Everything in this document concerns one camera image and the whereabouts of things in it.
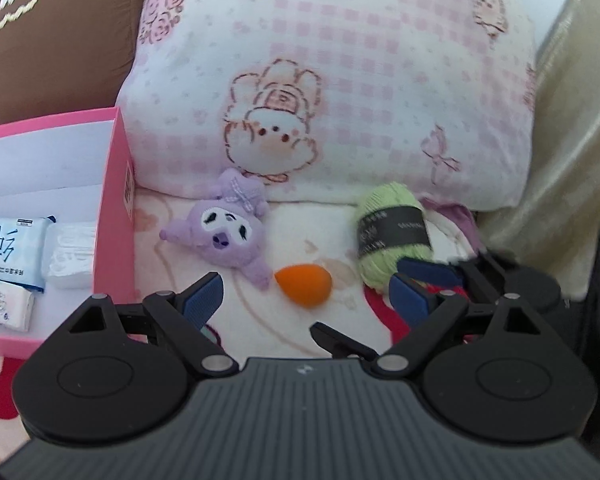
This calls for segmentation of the beige curtain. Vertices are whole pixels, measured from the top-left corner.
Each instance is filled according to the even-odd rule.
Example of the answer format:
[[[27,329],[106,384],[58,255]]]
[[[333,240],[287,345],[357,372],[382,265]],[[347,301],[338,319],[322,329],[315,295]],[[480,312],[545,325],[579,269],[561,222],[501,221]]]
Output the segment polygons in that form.
[[[567,0],[541,49],[532,161],[520,204],[480,214],[492,248],[583,296],[600,228],[600,0]]]

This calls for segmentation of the green yarn ball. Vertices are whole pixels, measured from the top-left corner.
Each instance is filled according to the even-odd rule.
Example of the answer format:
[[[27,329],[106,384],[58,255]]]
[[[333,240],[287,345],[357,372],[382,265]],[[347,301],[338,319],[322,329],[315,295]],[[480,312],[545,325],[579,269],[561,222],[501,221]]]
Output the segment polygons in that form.
[[[355,211],[358,274],[371,289],[383,292],[403,258],[430,261],[432,248],[424,207],[402,183],[373,188]]]

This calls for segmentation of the brown pillow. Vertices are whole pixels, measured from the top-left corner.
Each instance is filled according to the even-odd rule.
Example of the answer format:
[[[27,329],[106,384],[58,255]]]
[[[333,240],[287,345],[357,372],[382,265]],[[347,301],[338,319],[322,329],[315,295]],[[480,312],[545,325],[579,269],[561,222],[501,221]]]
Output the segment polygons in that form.
[[[110,107],[144,0],[0,0],[0,125]]]

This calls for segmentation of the orange makeup sponge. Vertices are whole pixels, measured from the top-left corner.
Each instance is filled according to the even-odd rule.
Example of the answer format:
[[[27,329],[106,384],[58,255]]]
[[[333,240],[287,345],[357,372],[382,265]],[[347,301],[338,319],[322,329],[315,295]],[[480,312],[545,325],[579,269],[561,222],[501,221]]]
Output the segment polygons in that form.
[[[302,308],[316,308],[332,294],[332,276],[315,263],[286,266],[277,271],[274,278],[284,295]]]

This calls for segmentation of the purple plush toy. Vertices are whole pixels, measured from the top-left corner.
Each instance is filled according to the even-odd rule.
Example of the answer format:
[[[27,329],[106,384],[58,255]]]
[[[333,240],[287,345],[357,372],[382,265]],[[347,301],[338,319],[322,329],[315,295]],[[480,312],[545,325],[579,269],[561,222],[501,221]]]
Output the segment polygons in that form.
[[[170,221],[159,236],[193,250],[208,263],[242,272],[265,290],[273,277],[264,258],[262,219],[269,211],[264,184],[228,168],[211,185],[206,200],[198,200],[186,218]]]

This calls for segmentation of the pink checkered pillow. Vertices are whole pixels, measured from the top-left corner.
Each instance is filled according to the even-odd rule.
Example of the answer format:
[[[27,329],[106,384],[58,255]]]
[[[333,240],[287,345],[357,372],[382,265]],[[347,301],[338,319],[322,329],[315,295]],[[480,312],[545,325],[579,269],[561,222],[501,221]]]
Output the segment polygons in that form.
[[[235,168],[276,202],[396,181],[490,211],[526,186],[534,61],[518,0],[144,0],[117,103],[160,193]]]

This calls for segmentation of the pink cardboard box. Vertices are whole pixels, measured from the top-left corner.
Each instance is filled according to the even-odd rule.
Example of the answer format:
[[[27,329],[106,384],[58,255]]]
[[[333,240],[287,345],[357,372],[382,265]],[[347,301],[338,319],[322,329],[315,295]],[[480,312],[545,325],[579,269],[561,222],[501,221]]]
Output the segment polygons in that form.
[[[0,217],[95,222],[90,288],[35,290],[27,332],[0,325],[0,356],[27,359],[94,292],[134,298],[134,174],[120,110],[0,125]]]

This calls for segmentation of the blue wet wipes pack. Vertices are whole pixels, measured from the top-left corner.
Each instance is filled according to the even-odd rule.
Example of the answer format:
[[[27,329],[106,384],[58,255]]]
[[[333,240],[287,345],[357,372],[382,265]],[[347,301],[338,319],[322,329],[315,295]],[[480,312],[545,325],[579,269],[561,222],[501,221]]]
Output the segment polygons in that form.
[[[41,218],[0,217],[0,281],[42,292],[42,255],[46,232],[56,222]]]

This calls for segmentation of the small white tissue pack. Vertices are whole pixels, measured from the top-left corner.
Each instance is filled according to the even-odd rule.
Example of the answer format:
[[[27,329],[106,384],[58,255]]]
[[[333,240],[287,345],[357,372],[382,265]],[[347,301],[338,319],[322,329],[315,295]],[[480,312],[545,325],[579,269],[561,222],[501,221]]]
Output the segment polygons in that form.
[[[16,332],[27,332],[34,300],[34,295],[27,289],[0,281],[0,325]]]

